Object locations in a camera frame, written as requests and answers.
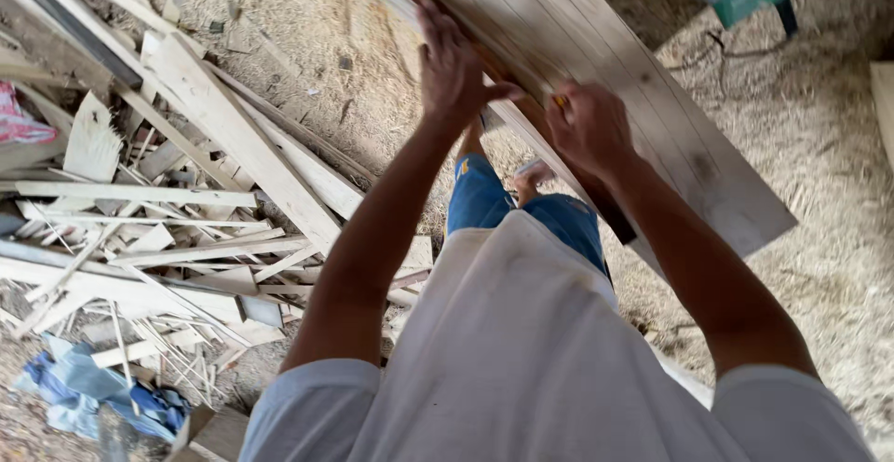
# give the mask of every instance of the person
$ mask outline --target person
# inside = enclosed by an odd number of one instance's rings
[[[537,194],[538,164],[516,205],[488,165],[475,118],[523,92],[485,86],[436,5],[419,19],[422,120],[330,250],[240,460],[873,459],[785,310],[637,156],[623,103],[567,82],[546,111],[554,147],[636,221],[704,332],[711,409],[665,374],[617,313],[595,213]],[[447,238],[382,377],[386,294],[464,129]]]

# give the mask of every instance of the white t-shirt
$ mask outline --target white t-shirt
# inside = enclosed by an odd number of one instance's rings
[[[872,460],[807,375],[742,366],[705,409],[613,308],[608,279],[524,211],[454,232],[380,379],[327,359],[282,374],[242,461]]]

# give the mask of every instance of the ground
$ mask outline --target ground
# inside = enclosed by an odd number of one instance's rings
[[[152,1],[162,8],[163,0]],[[212,21],[226,22],[229,31],[228,0],[184,0],[183,25],[211,47],[222,68],[381,172],[419,119],[419,37],[380,0],[229,1],[270,34],[299,74],[277,63],[257,38],[251,54],[241,54],[224,48],[226,32],[208,32]],[[641,22],[653,16],[642,14],[643,3],[654,0],[610,2],[653,48],[694,12],[679,3],[654,14],[660,23]],[[894,449],[892,177],[868,71],[894,32],[894,0],[795,0],[795,7],[800,34],[765,56],[721,58],[720,47],[710,48],[705,35],[720,29],[710,12],[682,27],[658,55],[667,67],[682,68],[676,78],[799,219],[797,228],[748,264],[804,332],[823,381],[877,452],[888,453],[882,459],[894,459],[888,458]],[[108,17],[132,26],[118,11]],[[728,53],[769,48],[780,38],[771,10],[721,36]],[[506,129],[488,134],[484,144],[510,187],[512,172],[530,159],[531,149]],[[450,191],[445,165],[420,233],[440,233]],[[712,382],[704,338],[691,318],[644,263],[608,228],[602,231],[622,315]],[[238,375],[225,375],[226,389],[235,384],[241,400],[251,404],[284,350],[282,342],[252,349],[240,360]],[[3,377],[27,354],[4,359]]]

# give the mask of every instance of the blue jeans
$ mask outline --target blue jeans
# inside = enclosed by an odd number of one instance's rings
[[[453,196],[447,210],[448,236],[462,228],[496,228],[515,209],[494,168],[477,153],[457,160],[453,181]],[[588,205],[577,198],[554,193],[531,199],[521,210],[534,216],[565,245],[583,254],[600,272],[608,274],[596,212]]]

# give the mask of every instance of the hand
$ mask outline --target hand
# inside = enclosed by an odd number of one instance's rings
[[[597,83],[569,80],[556,92],[568,101],[563,107],[550,101],[546,109],[555,149],[583,174],[607,183],[617,179],[638,159],[624,102]]]
[[[456,129],[456,135],[490,101],[525,96],[518,85],[484,84],[484,64],[456,22],[431,0],[417,12],[426,44],[419,47],[422,64],[422,107],[425,117]]]

